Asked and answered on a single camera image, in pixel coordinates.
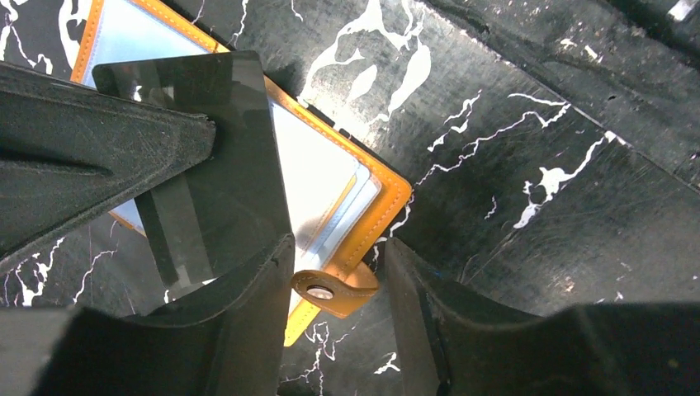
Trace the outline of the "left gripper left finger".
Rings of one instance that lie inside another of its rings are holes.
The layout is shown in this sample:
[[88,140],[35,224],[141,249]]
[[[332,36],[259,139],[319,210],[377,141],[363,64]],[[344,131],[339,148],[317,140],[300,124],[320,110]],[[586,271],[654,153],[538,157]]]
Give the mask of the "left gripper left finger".
[[290,234],[147,315],[4,308],[4,395],[274,395],[295,243]]

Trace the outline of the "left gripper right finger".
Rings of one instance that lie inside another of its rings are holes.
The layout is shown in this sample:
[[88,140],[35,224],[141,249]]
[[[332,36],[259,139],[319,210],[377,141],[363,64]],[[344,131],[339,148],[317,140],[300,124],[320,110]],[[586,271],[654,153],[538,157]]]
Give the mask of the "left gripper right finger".
[[696,395],[696,303],[576,304],[539,317],[385,244],[407,395]]

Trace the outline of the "orange leather card holder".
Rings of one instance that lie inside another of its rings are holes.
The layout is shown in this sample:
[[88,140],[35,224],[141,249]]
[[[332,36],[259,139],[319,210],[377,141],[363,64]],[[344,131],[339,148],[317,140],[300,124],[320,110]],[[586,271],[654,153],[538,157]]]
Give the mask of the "orange leather card holder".
[[[160,1],[95,1],[71,78],[92,86],[98,64],[223,53],[225,47]],[[346,318],[380,287],[363,261],[411,188],[396,172],[265,82],[296,237],[285,345],[320,312]]]

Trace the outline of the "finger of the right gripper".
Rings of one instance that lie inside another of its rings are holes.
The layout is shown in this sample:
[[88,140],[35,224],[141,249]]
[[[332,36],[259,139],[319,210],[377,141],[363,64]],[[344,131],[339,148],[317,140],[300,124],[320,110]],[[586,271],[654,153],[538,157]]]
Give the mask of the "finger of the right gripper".
[[203,162],[203,115],[1,66],[1,270]]

